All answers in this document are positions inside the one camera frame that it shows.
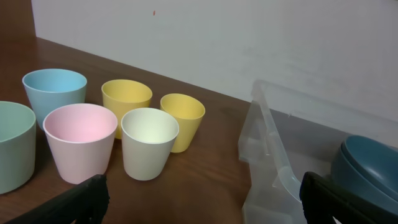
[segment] blue cup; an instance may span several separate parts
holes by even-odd
[[[43,130],[44,118],[53,110],[74,103],[84,103],[87,79],[64,69],[43,69],[22,78],[30,105]]]

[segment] cup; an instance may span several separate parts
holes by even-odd
[[[85,102],[87,79],[77,72],[55,68],[37,70],[26,74],[22,82],[41,129],[51,111]]]
[[[148,86],[132,80],[111,80],[102,86],[104,107],[111,110],[118,118],[116,138],[122,138],[121,120],[133,109],[148,107],[152,91]]]
[[[27,106],[0,101],[0,194],[27,182],[35,169],[36,117]]]
[[[172,152],[178,153],[187,150],[202,117],[205,115],[205,106],[191,96],[172,93],[162,97],[160,108],[171,114],[180,125],[180,132]]]
[[[161,172],[178,134],[178,123],[164,111],[132,110],[121,121],[123,164],[136,180],[151,180]]]
[[[44,131],[62,179],[79,184],[108,167],[118,119],[98,105],[79,103],[55,109]]]

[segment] stacked bowl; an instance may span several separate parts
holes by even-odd
[[[331,165],[334,183],[398,214],[398,151],[375,140],[350,136]]]

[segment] plastic container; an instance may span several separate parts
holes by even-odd
[[[328,176],[352,134],[398,146],[398,123],[257,80],[239,138],[252,187],[243,206],[251,223],[307,223],[299,198],[306,171]]]

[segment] yellow cup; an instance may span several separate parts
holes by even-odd
[[[102,85],[104,107],[118,118],[115,138],[122,138],[120,122],[123,116],[137,108],[148,107],[152,91],[148,86],[132,80],[111,80]]]
[[[162,97],[160,108],[172,115],[180,126],[180,132],[175,140],[172,152],[185,151],[205,115],[205,106],[191,96],[172,93]]]

